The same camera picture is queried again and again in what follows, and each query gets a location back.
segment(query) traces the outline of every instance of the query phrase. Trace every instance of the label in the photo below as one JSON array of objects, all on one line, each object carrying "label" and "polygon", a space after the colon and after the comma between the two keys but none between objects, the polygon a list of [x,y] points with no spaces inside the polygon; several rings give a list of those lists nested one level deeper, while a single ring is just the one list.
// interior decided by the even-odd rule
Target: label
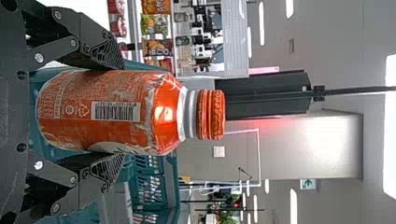
[{"label": "label", "polygon": [[316,179],[300,179],[300,189],[316,189]]},{"label": "label", "polygon": [[91,119],[140,122],[140,103],[92,102]]}]

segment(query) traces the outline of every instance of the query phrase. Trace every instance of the store shelf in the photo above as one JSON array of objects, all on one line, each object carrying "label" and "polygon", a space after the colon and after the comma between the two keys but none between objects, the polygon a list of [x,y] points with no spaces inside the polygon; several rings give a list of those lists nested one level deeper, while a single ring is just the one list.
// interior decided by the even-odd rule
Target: store shelf
[{"label": "store shelf", "polygon": [[[217,3],[204,6],[191,7],[190,0],[180,0],[179,3],[172,2],[172,14],[169,16],[169,35],[142,36],[141,33],[141,0],[131,0],[130,10],[134,12],[130,19],[130,31],[132,42],[136,45],[133,59],[143,63],[142,38],[165,39],[172,38],[174,42],[173,67],[176,77],[186,79],[191,77],[247,77],[248,76],[248,20],[247,2],[244,0],[221,0]],[[193,16],[192,21],[174,22],[175,13],[185,12]],[[202,28],[197,27],[194,21],[198,21]],[[217,16],[217,28],[214,18]],[[202,29],[202,44],[191,46],[176,46],[177,36],[190,36],[191,27]],[[163,57],[149,57],[151,60],[160,60]],[[191,66],[180,67],[179,62],[191,62]]]}]

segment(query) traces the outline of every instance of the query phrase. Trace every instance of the sign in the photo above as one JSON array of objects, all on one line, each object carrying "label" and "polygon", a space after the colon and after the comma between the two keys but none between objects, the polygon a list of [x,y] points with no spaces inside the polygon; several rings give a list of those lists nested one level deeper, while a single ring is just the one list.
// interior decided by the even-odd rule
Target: sign
[{"label": "sign", "polygon": [[225,147],[214,147],[213,154],[215,158],[224,158],[225,157]]},{"label": "sign", "polygon": [[300,179],[300,189],[317,189],[317,180]]}]

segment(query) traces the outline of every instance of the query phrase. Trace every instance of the product package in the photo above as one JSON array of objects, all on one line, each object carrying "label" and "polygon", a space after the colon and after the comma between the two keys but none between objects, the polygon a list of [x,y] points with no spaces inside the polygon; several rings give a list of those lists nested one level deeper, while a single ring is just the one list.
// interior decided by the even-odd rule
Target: product package
[{"label": "product package", "polygon": [[41,89],[36,120],[58,148],[164,156],[187,138],[219,141],[225,97],[164,71],[71,70]]},{"label": "product package", "polygon": [[167,35],[168,16],[166,15],[145,15],[142,14],[142,35]]},{"label": "product package", "polygon": [[123,0],[107,0],[108,13],[110,14],[125,14],[125,2]]},{"label": "product package", "polygon": [[175,22],[187,22],[189,21],[189,14],[186,12],[175,12]]},{"label": "product package", "polygon": [[119,49],[121,52],[121,55],[124,59],[129,60],[129,50],[128,50],[128,45],[125,42],[120,42],[119,43]]},{"label": "product package", "polygon": [[122,16],[118,16],[117,19],[110,23],[111,32],[116,37],[126,37],[128,30],[126,28],[125,19]]},{"label": "product package", "polygon": [[176,46],[188,46],[191,44],[190,38],[186,35],[176,37]]},{"label": "product package", "polygon": [[166,59],[157,60],[157,61],[156,60],[145,59],[145,63],[149,64],[149,65],[165,68],[170,73],[174,74],[173,65],[172,65],[172,59],[171,58],[166,58]]},{"label": "product package", "polygon": [[167,14],[172,13],[171,0],[142,0],[144,14]]},{"label": "product package", "polygon": [[172,56],[173,40],[146,40],[143,39],[143,56]]}]

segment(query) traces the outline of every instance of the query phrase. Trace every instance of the orange bottle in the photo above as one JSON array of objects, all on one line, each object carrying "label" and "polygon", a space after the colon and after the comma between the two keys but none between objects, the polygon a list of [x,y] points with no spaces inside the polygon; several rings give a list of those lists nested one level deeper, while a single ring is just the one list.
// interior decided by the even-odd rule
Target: orange bottle
[{"label": "orange bottle", "polygon": [[66,71],[36,102],[37,124],[54,146],[165,155],[186,138],[224,135],[222,91],[189,91],[161,71]]}]

